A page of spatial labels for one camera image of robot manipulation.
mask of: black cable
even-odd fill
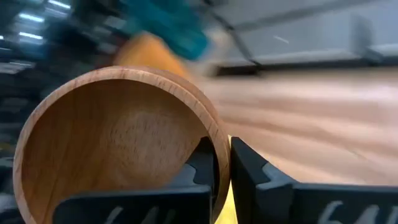
[[[224,18],[221,16],[217,15],[215,12],[213,12],[210,9],[211,15],[224,27],[224,29],[230,34],[232,37],[236,47],[242,54],[242,56],[249,62],[253,63],[258,70],[263,70],[263,65],[259,63],[258,61],[253,59],[252,54],[250,53],[250,50],[245,46],[244,42],[242,39],[239,37],[239,35],[236,33],[235,28],[229,24]]]

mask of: fluorescent light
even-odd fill
[[[65,9],[70,9],[70,5],[64,4],[62,2],[54,1],[54,0],[49,0],[49,3],[54,4],[56,6],[61,6]]]
[[[68,16],[68,14],[65,13],[65,12],[61,12],[61,11],[58,11],[58,10],[55,10],[55,9],[51,9],[49,7],[45,8],[45,12],[47,14],[51,15],[51,16],[58,17],[58,18],[65,18],[65,17]]]
[[[19,35],[24,36],[24,37],[34,38],[34,39],[37,39],[37,40],[43,39],[42,36],[34,35],[34,34],[28,34],[28,33],[25,33],[25,32],[19,32]]]
[[[28,14],[25,14],[25,13],[19,14],[19,17],[23,18],[23,19],[32,20],[32,21],[35,21],[35,22],[44,22],[44,18],[28,15]]]
[[[32,67],[33,65],[35,65],[35,63],[29,63],[29,62],[10,62],[10,64],[13,65],[20,65],[20,66],[25,66],[25,67]]]

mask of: wooden rim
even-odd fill
[[[117,66],[88,72],[62,85],[49,94],[25,122],[16,146],[13,169],[14,191],[23,219],[27,223],[36,223],[30,214],[22,187],[24,148],[36,122],[52,104],[68,92],[89,83],[120,79],[146,83],[173,94],[197,115],[208,131],[208,135],[215,147],[220,177],[217,199],[213,208],[213,221],[215,222],[223,208],[229,188],[229,143],[228,137],[222,130],[220,119],[210,100],[195,85],[169,72],[146,67]],[[170,83],[174,88],[170,88],[170,85],[167,85],[166,89],[163,84],[165,82]]]

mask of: teal power tool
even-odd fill
[[[162,38],[177,55],[198,59],[208,45],[199,18],[183,0],[121,0],[128,14],[124,31],[148,31]]]

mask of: wooden board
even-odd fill
[[[198,82],[228,134],[302,182],[398,184],[396,69]]]

